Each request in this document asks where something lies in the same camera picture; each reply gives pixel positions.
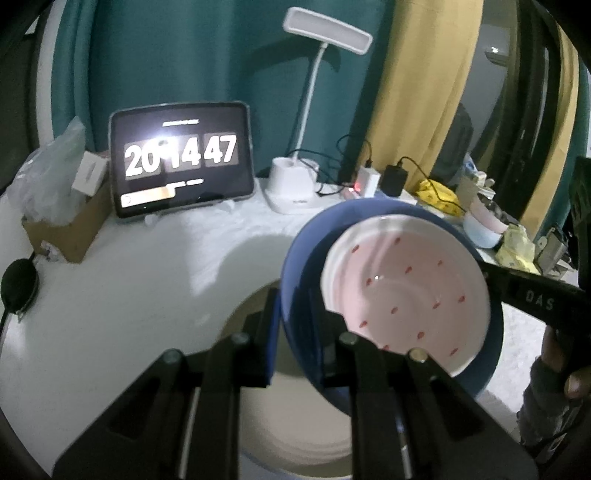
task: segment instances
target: human hand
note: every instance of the human hand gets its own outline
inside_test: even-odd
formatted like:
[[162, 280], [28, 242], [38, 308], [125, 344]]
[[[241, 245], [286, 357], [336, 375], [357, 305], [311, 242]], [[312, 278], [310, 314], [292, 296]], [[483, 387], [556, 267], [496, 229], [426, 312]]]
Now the human hand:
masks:
[[[541, 358], [542, 362], [556, 373], [560, 373], [566, 364], [564, 352], [556, 339], [556, 332], [549, 326], [544, 332]], [[579, 400], [589, 393], [591, 393], [591, 366], [570, 374], [564, 383], [564, 395], [571, 400]]]

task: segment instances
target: number 47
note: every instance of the number 47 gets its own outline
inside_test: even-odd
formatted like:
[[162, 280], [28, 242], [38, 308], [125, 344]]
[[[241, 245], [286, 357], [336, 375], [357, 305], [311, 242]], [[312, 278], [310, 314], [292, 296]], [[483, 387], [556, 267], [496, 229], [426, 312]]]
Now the number 47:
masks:
[[[228, 149], [226, 150], [225, 155], [223, 155], [220, 150], [220, 142], [228, 142]], [[234, 152], [235, 146], [236, 135], [214, 135], [209, 139], [209, 142], [207, 142], [203, 158], [205, 160], [213, 160], [214, 163], [220, 163], [223, 156], [224, 163], [227, 163], [232, 159], [232, 153]]]

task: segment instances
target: digital clock display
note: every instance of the digital clock display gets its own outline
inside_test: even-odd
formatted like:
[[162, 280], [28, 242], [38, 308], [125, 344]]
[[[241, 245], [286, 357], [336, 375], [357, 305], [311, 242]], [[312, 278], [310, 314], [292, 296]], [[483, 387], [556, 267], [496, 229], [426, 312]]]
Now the digital clock display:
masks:
[[121, 218], [254, 191], [242, 103], [141, 107], [111, 117], [113, 201]]

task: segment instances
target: gray sleeve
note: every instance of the gray sleeve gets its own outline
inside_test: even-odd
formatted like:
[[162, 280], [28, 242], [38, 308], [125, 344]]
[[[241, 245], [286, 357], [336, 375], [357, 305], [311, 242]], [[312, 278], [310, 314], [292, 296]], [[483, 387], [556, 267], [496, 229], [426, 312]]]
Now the gray sleeve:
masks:
[[560, 375], [540, 358], [531, 366], [531, 381], [523, 393], [523, 406], [518, 413], [521, 443], [535, 446], [568, 428], [579, 403], [569, 401], [563, 392]]

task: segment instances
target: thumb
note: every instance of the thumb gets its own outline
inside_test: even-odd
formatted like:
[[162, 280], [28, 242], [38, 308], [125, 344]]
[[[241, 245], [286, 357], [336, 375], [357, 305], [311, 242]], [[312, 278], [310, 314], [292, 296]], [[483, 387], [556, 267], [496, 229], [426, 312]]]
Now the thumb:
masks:
[[591, 393], [591, 367], [585, 367], [569, 375], [564, 385], [564, 395], [578, 400]]

